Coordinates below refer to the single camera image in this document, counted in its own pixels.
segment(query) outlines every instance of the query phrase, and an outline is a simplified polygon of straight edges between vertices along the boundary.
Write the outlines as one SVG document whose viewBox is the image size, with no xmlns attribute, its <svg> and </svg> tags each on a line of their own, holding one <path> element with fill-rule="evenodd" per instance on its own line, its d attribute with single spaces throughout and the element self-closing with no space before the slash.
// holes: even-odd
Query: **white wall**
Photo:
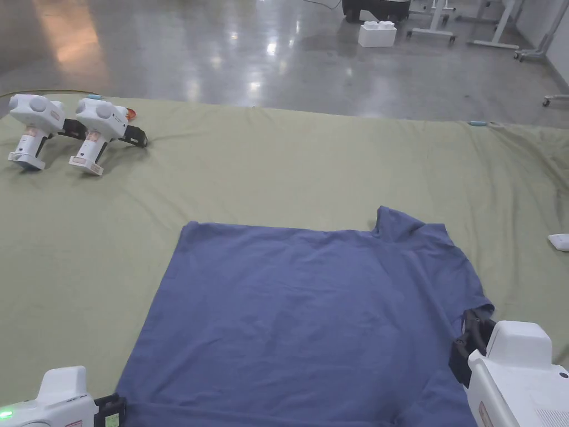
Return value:
<svg viewBox="0 0 569 427">
<path fill-rule="evenodd" d="M 563 0 L 526 0 L 518 21 L 520 33 L 536 47 L 553 25 L 562 5 Z"/>
<path fill-rule="evenodd" d="M 565 12 L 559 24 L 555 38 L 547 52 L 547 58 L 569 84 L 569 12 Z"/>
</svg>

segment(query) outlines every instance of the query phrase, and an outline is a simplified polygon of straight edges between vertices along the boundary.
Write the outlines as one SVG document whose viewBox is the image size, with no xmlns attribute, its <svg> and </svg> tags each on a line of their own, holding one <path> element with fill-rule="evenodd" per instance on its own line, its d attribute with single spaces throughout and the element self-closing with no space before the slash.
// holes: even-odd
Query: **white plastic piece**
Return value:
<svg viewBox="0 0 569 427">
<path fill-rule="evenodd" d="M 498 322 L 487 357 L 475 350 L 468 404 L 479 427 L 569 425 L 569 373 L 551 364 L 551 339 L 535 323 Z"/>
<path fill-rule="evenodd" d="M 69 164 L 101 176 L 104 169 L 97 161 L 112 139 L 125 135 L 128 110 L 107 101 L 84 98 L 79 101 L 76 113 L 77 120 L 86 126 L 89 133 L 77 155 L 70 157 Z"/>
<path fill-rule="evenodd" d="M 87 393 L 83 366 L 52 369 L 38 397 L 0 408 L 2 427 L 93 427 L 98 407 Z"/>
<path fill-rule="evenodd" d="M 46 164 L 40 159 L 40 149 L 50 134 L 63 129 L 65 112 L 59 101 L 50 101 L 39 95 L 14 95 L 10 99 L 10 115 L 26 125 L 15 151 L 8 160 L 24 168 L 42 170 Z"/>
<path fill-rule="evenodd" d="M 396 34 L 397 28 L 391 21 L 366 21 L 360 27 L 358 43 L 363 47 L 391 47 Z"/>
<path fill-rule="evenodd" d="M 569 234 L 552 234 L 548 239 L 558 251 L 569 252 Z"/>
</svg>

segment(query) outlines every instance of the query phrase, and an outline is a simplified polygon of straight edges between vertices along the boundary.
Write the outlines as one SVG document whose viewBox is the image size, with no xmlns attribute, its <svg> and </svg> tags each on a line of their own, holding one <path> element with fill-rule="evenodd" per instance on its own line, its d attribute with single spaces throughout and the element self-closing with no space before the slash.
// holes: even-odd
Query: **cable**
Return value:
<svg viewBox="0 0 569 427">
<path fill-rule="evenodd" d="M 334 9 L 337 8 L 337 7 L 340 5 L 340 3 L 342 2 L 342 0 L 340 0 L 336 6 L 332 7 L 332 6 L 326 5 L 325 3 L 315 2 L 314 0 L 303 0 L 303 1 L 304 1 L 304 2 L 307 2 L 307 3 L 314 3 L 315 5 L 321 5 L 321 6 L 327 7 L 327 8 L 330 9 L 330 10 L 334 10 Z"/>
<path fill-rule="evenodd" d="M 10 96 L 10 95 L 16 95 L 17 93 L 67 93 L 67 92 L 71 92 L 71 93 L 89 93 L 89 94 L 93 94 L 93 95 L 99 95 L 98 93 L 95 92 L 90 92 L 90 91 L 78 91 L 76 89 L 30 89 L 29 91 L 27 90 L 22 90 L 22 91 L 16 91 L 16 92 L 8 92 L 8 93 L 3 93 L 0 95 L 0 98 L 4 98 L 5 96 Z"/>
</svg>

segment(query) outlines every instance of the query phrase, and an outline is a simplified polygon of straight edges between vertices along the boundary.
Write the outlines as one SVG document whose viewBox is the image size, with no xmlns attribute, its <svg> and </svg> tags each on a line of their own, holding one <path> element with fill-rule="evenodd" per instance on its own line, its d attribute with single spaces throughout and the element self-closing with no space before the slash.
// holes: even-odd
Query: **t-shirt sleeve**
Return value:
<svg viewBox="0 0 569 427">
<path fill-rule="evenodd" d="M 444 224 L 425 224 L 381 207 L 375 232 L 418 261 L 455 331 L 460 331 L 465 310 L 484 307 L 493 312 L 474 267 L 454 245 Z"/>
</svg>

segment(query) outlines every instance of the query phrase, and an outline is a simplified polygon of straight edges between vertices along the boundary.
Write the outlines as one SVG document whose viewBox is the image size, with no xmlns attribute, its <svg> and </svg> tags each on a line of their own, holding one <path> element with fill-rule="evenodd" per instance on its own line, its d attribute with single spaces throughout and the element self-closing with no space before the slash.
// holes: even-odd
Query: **blue t-shirt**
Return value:
<svg viewBox="0 0 569 427">
<path fill-rule="evenodd" d="M 442 224 L 186 225 L 117 391 L 127 426 L 475 426 L 448 368 L 487 305 Z"/>
</svg>

